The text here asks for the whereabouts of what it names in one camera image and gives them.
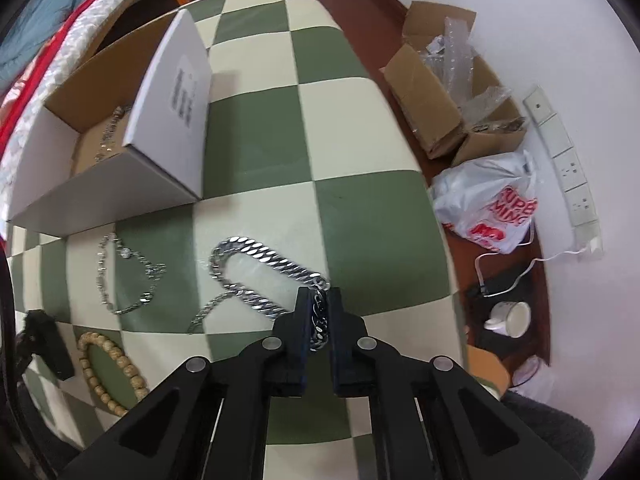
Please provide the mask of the white cardboard box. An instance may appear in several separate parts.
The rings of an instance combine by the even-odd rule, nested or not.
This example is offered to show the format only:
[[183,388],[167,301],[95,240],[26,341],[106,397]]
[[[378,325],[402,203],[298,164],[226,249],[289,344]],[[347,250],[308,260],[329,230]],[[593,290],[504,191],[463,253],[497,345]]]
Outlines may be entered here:
[[6,221],[64,237],[202,198],[212,79],[186,10],[90,58],[43,101]]

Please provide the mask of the white plastic shopping bag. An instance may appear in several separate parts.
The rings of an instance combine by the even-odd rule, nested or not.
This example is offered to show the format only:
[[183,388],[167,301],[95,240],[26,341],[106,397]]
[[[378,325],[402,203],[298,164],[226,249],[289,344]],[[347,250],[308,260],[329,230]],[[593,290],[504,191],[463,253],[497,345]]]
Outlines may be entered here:
[[447,229],[490,252],[510,254],[538,208],[537,176],[526,151],[462,162],[434,177],[434,213]]

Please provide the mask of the brown cardboard box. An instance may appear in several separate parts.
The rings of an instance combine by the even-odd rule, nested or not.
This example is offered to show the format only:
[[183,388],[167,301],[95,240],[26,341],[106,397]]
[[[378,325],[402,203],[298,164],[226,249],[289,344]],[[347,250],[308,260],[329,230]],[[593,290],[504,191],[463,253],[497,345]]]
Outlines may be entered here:
[[458,6],[413,1],[401,47],[382,69],[425,155],[454,166],[513,152],[526,133],[511,89],[471,44],[475,18]]

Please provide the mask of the red quilted blanket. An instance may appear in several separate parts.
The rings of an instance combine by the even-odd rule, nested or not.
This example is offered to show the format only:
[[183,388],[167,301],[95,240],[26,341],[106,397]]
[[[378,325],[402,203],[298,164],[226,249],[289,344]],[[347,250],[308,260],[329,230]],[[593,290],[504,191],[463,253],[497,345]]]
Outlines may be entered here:
[[85,0],[41,47],[6,93],[1,92],[1,220],[9,206],[18,163],[43,101],[98,44],[107,21],[126,0]]

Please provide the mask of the green checkered tablecloth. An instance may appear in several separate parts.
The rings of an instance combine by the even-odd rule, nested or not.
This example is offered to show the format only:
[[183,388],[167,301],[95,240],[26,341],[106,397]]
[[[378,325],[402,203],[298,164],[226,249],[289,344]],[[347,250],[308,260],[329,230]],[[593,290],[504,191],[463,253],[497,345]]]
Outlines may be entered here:
[[207,260],[259,240],[341,289],[372,332],[418,359],[464,363],[462,313],[421,170],[378,85],[318,0],[198,0],[212,70],[203,196],[64,237],[11,226],[17,318],[43,310],[73,360],[111,337],[156,387],[194,354],[221,360],[264,336],[224,300]]

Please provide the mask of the white ceramic mug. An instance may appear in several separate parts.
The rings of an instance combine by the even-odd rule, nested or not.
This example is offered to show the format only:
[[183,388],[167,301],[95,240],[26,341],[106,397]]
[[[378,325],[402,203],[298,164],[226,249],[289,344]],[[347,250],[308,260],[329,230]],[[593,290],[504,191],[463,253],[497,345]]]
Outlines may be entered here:
[[527,332],[531,320],[532,310],[526,302],[501,301],[492,307],[489,318],[484,323],[484,329],[518,339]]

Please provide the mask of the clear bubble wrap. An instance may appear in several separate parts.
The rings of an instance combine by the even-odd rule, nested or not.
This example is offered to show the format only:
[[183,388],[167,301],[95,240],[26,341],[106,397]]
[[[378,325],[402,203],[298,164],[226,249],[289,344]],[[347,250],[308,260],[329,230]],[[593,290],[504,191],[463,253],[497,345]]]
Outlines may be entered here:
[[503,86],[489,86],[478,96],[472,96],[475,51],[469,44],[468,24],[449,16],[444,19],[444,24],[445,32],[419,52],[420,60],[442,83],[457,105],[462,120],[475,127],[510,98],[511,90]]

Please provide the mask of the blue blanket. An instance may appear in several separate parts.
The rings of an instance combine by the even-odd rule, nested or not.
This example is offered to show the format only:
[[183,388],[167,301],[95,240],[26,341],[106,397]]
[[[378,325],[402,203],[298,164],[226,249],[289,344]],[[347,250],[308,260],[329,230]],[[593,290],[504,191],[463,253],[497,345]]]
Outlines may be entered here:
[[1,41],[1,92],[6,93],[41,47],[85,0],[29,0]]

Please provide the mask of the white power strip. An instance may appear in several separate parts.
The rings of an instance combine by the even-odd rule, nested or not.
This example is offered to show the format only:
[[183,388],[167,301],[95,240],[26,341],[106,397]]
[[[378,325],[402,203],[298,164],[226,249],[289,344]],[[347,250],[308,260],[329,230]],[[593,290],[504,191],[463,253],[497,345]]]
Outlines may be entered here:
[[536,160],[539,210],[536,229],[544,254],[595,259],[603,252],[601,227],[577,148],[541,87],[529,90],[522,104],[530,119],[526,148]]

